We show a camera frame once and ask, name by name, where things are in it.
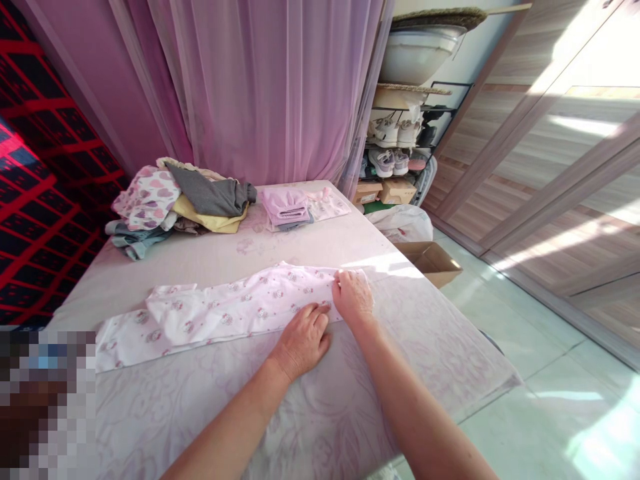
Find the brown cardboard box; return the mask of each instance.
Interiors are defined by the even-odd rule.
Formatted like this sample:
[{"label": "brown cardboard box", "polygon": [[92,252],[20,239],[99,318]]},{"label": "brown cardboard box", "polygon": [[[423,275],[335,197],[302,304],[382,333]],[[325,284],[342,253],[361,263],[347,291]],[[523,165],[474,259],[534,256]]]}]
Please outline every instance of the brown cardboard box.
[{"label": "brown cardboard box", "polygon": [[415,195],[415,187],[403,178],[386,179],[382,182],[380,201],[386,204],[399,205],[409,203]]},{"label": "brown cardboard box", "polygon": [[462,267],[436,242],[393,244],[437,288],[442,288],[462,273]]},{"label": "brown cardboard box", "polygon": [[355,188],[355,197],[352,203],[354,205],[364,205],[375,201],[380,190],[382,190],[382,183],[359,181],[358,186]]}]

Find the white basin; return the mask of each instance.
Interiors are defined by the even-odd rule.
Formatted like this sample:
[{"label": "white basin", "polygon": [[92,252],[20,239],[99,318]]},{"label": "white basin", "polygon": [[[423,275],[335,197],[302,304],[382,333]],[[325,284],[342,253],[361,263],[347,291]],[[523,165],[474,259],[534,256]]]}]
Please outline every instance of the white basin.
[{"label": "white basin", "polygon": [[453,53],[466,31],[453,25],[430,25],[391,32],[378,82],[422,85]]}]

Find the pile of clothes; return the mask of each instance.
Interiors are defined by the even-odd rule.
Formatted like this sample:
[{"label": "pile of clothes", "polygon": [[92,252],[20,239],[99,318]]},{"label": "pile of clothes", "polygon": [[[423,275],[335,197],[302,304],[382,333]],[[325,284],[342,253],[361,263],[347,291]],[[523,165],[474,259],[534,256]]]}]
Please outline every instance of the pile of clothes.
[{"label": "pile of clothes", "polygon": [[265,188],[259,194],[267,211],[267,230],[289,231],[351,212],[331,189],[307,192],[293,187]]},{"label": "pile of clothes", "polygon": [[111,208],[120,220],[109,222],[111,242],[132,260],[168,238],[173,230],[201,235],[236,233],[257,192],[250,183],[165,157],[140,169]]}]

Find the red black fabric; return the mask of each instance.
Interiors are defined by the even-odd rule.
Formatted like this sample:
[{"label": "red black fabric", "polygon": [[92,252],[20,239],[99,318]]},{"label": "red black fabric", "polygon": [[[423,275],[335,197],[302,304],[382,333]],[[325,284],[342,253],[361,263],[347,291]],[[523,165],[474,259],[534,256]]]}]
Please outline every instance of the red black fabric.
[{"label": "red black fabric", "polygon": [[128,179],[26,20],[0,3],[0,325],[39,329],[104,244]]}]

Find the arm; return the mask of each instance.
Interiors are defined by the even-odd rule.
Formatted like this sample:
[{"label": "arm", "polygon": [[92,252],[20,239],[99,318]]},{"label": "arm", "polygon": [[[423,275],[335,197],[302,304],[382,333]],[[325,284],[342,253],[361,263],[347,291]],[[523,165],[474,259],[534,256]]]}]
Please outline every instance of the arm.
[{"label": "arm", "polygon": [[172,479],[238,479],[289,385],[329,350],[328,307],[310,303],[282,332],[271,354],[164,474]]},{"label": "arm", "polygon": [[497,480],[387,338],[372,314],[373,297],[366,281],[355,272],[340,271],[333,302],[362,349],[385,416],[414,476]]}]

